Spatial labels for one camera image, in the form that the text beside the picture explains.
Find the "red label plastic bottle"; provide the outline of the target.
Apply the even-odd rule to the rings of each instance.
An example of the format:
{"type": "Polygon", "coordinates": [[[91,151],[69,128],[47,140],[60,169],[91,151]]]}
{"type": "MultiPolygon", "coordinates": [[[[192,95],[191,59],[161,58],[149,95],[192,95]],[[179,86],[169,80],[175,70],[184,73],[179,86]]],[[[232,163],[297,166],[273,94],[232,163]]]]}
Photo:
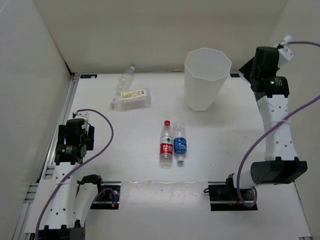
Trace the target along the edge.
{"type": "Polygon", "coordinates": [[[171,165],[173,160],[173,147],[173,130],[171,122],[165,120],[159,142],[159,161],[161,166],[168,167],[171,165]]]}

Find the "blue label plastic bottle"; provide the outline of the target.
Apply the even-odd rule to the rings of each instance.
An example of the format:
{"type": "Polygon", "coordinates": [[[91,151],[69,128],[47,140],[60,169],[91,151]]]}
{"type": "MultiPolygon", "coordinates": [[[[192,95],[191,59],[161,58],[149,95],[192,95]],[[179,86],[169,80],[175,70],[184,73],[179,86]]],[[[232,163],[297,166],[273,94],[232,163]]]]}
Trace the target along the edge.
{"type": "Polygon", "coordinates": [[[183,122],[173,124],[173,150],[179,165],[183,165],[187,155],[186,128],[183,122]]]}

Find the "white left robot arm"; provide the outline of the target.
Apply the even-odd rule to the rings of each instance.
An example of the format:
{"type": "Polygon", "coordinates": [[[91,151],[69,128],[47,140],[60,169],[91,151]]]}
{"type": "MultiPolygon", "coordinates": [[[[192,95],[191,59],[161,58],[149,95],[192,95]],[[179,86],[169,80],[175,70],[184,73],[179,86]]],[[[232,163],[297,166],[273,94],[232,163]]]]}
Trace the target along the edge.
{"type": "Polygon", "coordinates": [[[105,194],[102,178],[79,177],[78,169],[94,149],[95,128],[84,118],[74,118],[58,128],[55,148],[55,187],[36,224],[37,240],[83,240],[85,220],[93,200],[105,194]]]}

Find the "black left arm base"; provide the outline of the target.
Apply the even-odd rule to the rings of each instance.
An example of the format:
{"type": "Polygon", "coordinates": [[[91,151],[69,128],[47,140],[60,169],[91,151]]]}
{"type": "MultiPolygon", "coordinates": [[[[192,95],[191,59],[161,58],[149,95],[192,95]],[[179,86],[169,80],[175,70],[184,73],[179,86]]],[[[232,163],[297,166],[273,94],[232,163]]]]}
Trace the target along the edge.
{"type": "Polygon", "coordinates": [[[105,181],[101,185],[103,189],[112,189],[104,191],[99,198],[91,205],[91,210],[118,210],[120,206],[121,182],[105,181]]]}

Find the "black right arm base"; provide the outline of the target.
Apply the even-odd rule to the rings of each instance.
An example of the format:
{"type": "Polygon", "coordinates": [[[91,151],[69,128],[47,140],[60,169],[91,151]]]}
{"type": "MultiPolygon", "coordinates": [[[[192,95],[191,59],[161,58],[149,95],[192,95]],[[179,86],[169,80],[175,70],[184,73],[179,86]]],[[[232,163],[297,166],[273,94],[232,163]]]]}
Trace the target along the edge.
{"type": "Polygon", "coordinates": [[[255,204],[248,208],[244,206],[239,197],[233,182],[208,182],[208,187],[203,190],[209,196],[210,210],[212,212],[240,212],[257,211],[255,204]]]}

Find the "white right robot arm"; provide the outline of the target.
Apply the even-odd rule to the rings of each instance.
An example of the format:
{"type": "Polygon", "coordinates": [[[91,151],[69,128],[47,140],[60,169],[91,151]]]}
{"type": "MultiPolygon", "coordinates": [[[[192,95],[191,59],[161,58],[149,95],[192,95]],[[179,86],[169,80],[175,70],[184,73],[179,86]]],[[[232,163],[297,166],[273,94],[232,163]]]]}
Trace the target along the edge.
{"type": "Polygon", "coordinates": [[[259,46],[254,57],[240,69],[250,83],[264,127],[264,134],[253,146],[265,140],[265,155],[263,161],[253,162],[246,171],[243,166],[253,149],[244,155],[237,173],[229,175],[225,182],[224,193],[230,200],[242,202],[242,193],[250,192],[251,201],[255,201],[256,187],[291,184],[308,169],[293,144],[288,80],[277,75],[281,62],[289,62],[292,57],[283,45],[259,46]]]}

